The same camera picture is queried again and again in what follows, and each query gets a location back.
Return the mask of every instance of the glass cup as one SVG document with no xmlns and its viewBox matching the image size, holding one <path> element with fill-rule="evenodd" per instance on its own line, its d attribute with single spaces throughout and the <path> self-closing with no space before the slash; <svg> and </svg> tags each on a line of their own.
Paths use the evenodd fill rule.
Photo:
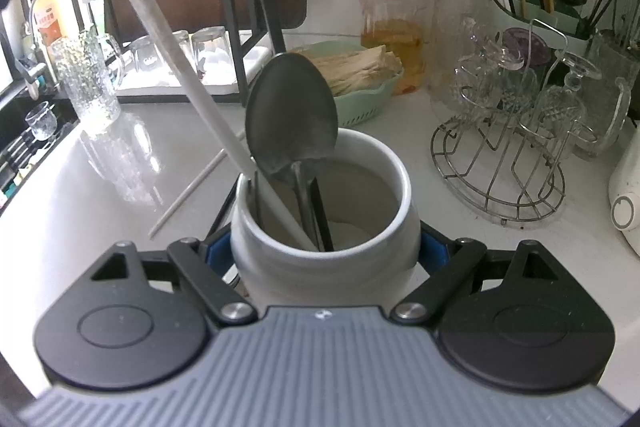
<svg viewBox="0 0 640 427">
<path fill-rule="evenodd" d="M 193 48 L 191 47 L 191 41 L 189 40 L 189 32 L 187 30 L 178 30 L 177 32 L 174 32 L 174 37 L 178 41 L 178 45 L 187 57 L 191 67 L 195 70 L 196 63 L 193 58 Z"/>
<path fill-rule="evenodd" d="M 597 156 L 618 139 L 631 102 L 631 90 L 640 72 L 640 62 L 607 34 L 593 37 L 587 58 L 602 73 L 601 79 L 584 78 L 578 95 L 587 108 L 586 124 L 598 138 L 577 141 L 587 156 Z"/>
<path fill-rule="evenodd" d="M 39 103 L 31 109 L 24 121 L 31 128 L 31 133 L 36 140 L 44 141 L 51 138 L 58 128 L 58 119 L 52 111 L 53 106 L 49 102 Z"/>
<path fill-rule="evenodd" d="M 210 77 L 219 78 L 226 78 L 231 74 L 231 78 L 235 79 L 231 50 L 224 26 L 203 28 L 195 32 L 191 36 L 191 44 L 195 55 L 196 71 L 204 83 L 207 83 L 205 79 L 207 73 Z M 220 74 L 221 68 L 225 70 L 224 74 Z"/>
<path fill-rule="evenodd" d="M 95 26 L 75 37 L 59 38 L 50 49 L 82 127 L 91 136 L 102 133 L 120 115 L 120 103 Z"/>
<path fill-rule="evenodd" d="M 465 20 L 476 23 L 482 12 L 483 0 L 435 0 L 428 45 L 430 70 L 427 89 L 433 98 L 442 100 L 452 109 L 458 104 L 451 99 L 450 88 L 456 83 L 455 69 L 460 57 L 473 54 L 474 44 L 468 38 Z"/>
<path fill-rule="evenodd" d="M 162 68 L 162 58 L 156 45 L 148 35 L 134 40 L 131 45 L 133 63 L 138 73 L 150 73 Z"/>
</svg>

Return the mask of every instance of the white plastic spatula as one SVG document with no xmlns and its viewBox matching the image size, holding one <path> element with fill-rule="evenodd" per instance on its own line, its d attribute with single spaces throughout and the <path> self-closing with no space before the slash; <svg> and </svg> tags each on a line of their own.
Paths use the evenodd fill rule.
<svg viewBox="0 0 640 427">
<path fill-rule="evenodd" d="M 152 41 L 160 51 L 162 58 L 169 68 L 174 72 L 183 87 L 188 99 L 193 104 L 198 115 L 209 130 L 218 138 L 226 149 L 229 158 L 236 164 L 239 171 L 248 179 L 254 179 L 257 166 L 249 156 L 248 151 L 242 146 L 240 140 L 226 123 L 225 118 L 220 113 L 218 106 L 209 96 L 207 89 L 202 85 L 198 75 L 187 60 L 184 52 L 178 45 L 172 34 L 169 23 L 162 14 L 156 0 L 129 0 L 136 11 L 140 22 L 142 22 Z M 309 251 L 318 251 L 318 248 L 311 242 L 303 232 L 298 222 L 291 216 L 287 207 L 282 203 L 273 187 L 267 179 L 260 179 L 260 195 L 262 201 L 271 209 L 273 215 L 283 225 L 284 229 L 297 241 L 297 243 Z"/>
</svg>

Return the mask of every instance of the wire rack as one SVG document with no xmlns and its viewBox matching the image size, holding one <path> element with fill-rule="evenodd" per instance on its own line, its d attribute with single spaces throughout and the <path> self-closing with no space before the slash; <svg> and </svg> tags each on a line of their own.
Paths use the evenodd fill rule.
<svg viewBox="0 0 640 427">
<path fill-rule="evenodd" d="M 466 109 L 438 126 L 431 137 L 431 156 L 447 185 L 502 224 L 540 221 L 558 211 L 566 195 L 560 162 L 580 125 L 575 121 L 575 126 L 551 132 L 535 124 L 546 83 L 568 45 L 564 34 L 535 22 L 562 36 L 565 47 L 530 103 L 513 103 L 503 92 L 500 100 L 482 105 L 474 100 L 470 86 L 459 87 L 457 96 Z M 533 74 L 528 64 L 527 73 Z"/>
</svg>

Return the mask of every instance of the metal screw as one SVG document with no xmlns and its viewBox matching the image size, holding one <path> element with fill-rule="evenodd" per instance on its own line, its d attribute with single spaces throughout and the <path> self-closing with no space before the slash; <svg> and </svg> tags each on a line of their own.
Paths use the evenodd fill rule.
<svg viewBox="0 0 640 427">
<path fill-rule="evenodd" d="M 427 308 L 417 302 L 403 302 L 395 307 L 394 313 L 401 319 L 417 320 L 427 314 Z"/>
<path fill-rule="evenodd" d="M 198 245 L 198 240 L 195 237 L 183 237 L 180 242 L 190 247 L 197 247 Z"/>
<path fill-rule="evenodd" d="M 222 316 L 230 321 L 242 321 L 254 312 L 246 302 L 232 302 L 222 306 Z"/>
</svg>

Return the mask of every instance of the glass jar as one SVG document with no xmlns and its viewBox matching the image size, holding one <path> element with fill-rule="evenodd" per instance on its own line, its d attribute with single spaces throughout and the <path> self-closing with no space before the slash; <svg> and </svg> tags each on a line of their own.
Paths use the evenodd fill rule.
<svg viewBox="0 0 640 427">
<path fill-rule="evenodd" d="M 400 58 L 404 75 L 394 94 L 412 92 L 422 85 L 424 76 L 425 0 L 360 0 L 362 32 L 360 43 L 366 48 L 384 44 Z"/>
</svg>

